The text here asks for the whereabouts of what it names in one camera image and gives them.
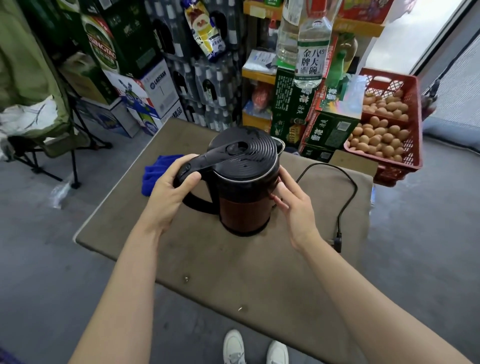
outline person's right hand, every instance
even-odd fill
[[[281,182],[278,183],[277,190],[283,201],[275,195],[273,200],[287,218],[292,246],[301,250],[304,244],[320,237],[315,225],[312,202],[282,166],[280,166],[279,175]]]

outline blue towel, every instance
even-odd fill
[[[165,173],[170,165],[180,157],[183,157],[183,154],[159,156],[152,166],[146,166],[145,174],[142,178],[142,195],[150,197],[155,182]]]

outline power cord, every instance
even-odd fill
[[[357,191],[358,191],[358,186],[357,184],[355,183],[355,181],[350,177],[350,175],[348,173],[346,173],[343,169],[341,169],[340,167],[337,167],[337,166],[334,166],[332,164],[328,164],[328,163],[322,163],[322,162],[318,162],[318,163],[312,163],[311,165],[309,165],[307,168],[305,168],[305,170],[301,173],[301,175],[297,178],[296,182],[298,183],[300,181],[300,179],[303,177],[303,175],[313,166],[318,166],[318,165],[326,165],[326,166],[329,166],[329,167],[333,167],[339,171],[341,171],[343,174],[345,174],[348,179],[350,180],[350,182],[352,182],[353,184],[353,193],[352,195],[350,196],[350,198],[347,200],[347,202],[345,202],[345,204],[343,205],[342,209],[340,210],[340,212],[338,213],[338,216],[336,218],[336,237],[333,239],[333,245],[331,245],[335,251],[337,253],[341,253],[342,252],[342,230],[340,228],[340,220],[342,218],[342,214],[343,212],[345,211],[345,209],[348,207],[348,205],[350,204],[350,202],[353,200],[353,198],[355,197],[355,195],[357,194]]]

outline person's left hand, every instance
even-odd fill
[[[159,233],[170,227],[183,198],[198,184],[202,176],[199,172],[194,172],[177,188],[173,188],[173,179],[180,167],[197,155],[189,154],[178,158],[156,181],[147,206],[138,219],[137,225],[142,226],[147,231],[155,230]]]

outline kettle base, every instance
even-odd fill
[[[237,236],[241,236],[241,237],[248,237],[248,236],[254,236],[254,235],[262,232],[262,230],[267,227],[269,221],[270,221],[270,218],[268,218],[267,222],[265,224],[263,224],[261,227],[255,229],[253,231],[249,231],[249,232],[240,232],[240,231],[233,230],[233,229],[229,228],[227,225],[225,225],[222,221],[220,221],[220,222],[222,223],[223,227],[225,229],[227,229],[227,231],[232,233],[233,235],[237,235]]]

